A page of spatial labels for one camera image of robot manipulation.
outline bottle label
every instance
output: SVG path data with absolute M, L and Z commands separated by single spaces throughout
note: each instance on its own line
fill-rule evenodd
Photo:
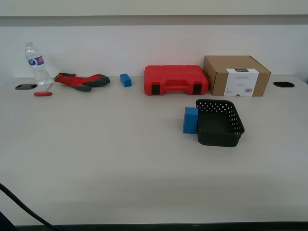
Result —
M 35 59 L 28 59 L 28 62 L 31 66 L 39 66 L 42 65 L 44 63 L 43 57 L 40 56 L 38 58 Z

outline plastic bottle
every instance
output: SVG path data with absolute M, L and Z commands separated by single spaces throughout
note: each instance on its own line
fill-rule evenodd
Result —
M 43 57 L 39 50 L 33 46 L 32 42 L 26 43 L 26 59 L 33 70 L 34 79 L 38 85 L 48 85 L 51 83 L 51 78 L 46 71 Z

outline cardboard box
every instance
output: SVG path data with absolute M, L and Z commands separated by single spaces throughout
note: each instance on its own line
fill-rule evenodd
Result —
M 219 96 L 263 96 L 271 74 L 251 56 L 206 56 L 203 70 Z

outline work glove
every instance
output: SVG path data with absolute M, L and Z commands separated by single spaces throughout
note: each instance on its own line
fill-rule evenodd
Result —
M 110 83 L 110 79 L 104 75 L 93 75 L 90 77 L 78 77 L 76 74 L 59 73 L 55 78 L 55 82 L 69 85 L 80 91 L 90 91 L 95 87 L 102 87 Z

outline black cable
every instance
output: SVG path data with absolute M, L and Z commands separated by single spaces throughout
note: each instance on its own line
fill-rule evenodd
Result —
M 41 222 L 42 224 L 46 225 L 48 228 L 54 230 L 54 231 L 61 231 L 61 229 L 54 227 L 53 225 L 51 225 L 50 223 L 48 223 L 47 221 L 45 221 L 43 218 L 41 218 L 39 215 L 35 214 L 31 209 L 29 209 L 24 203 L 21 202 L 21 200 L 19 200 L 17 198 L 17 196 L 15 196 L 8 188 L 6 188 L 3 184 L 0 183 L 0 190 L 2 192 L 4 192 L 8 197 L 10 197 L 16 204 L 18 204 L 19 207 L 21 207 L 25 212 L 27 212 L 29 215 L 31 215 L 32 217 L 34 217 L 36 220 L 38 220 L 39 222 Z

